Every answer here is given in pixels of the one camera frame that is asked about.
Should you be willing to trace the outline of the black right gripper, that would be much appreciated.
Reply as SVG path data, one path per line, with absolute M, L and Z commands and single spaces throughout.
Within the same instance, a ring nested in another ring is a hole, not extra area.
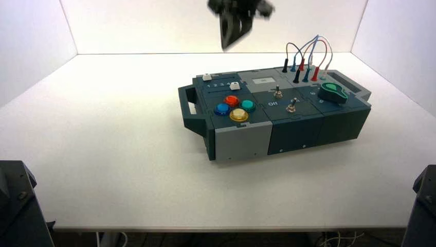
M 256 13 L 270 17 L 275 11 L 272 3 L 261 0 L 209 0 L 207 6 L 214 14 L 220 14 L 222 50 L 251 31 Z

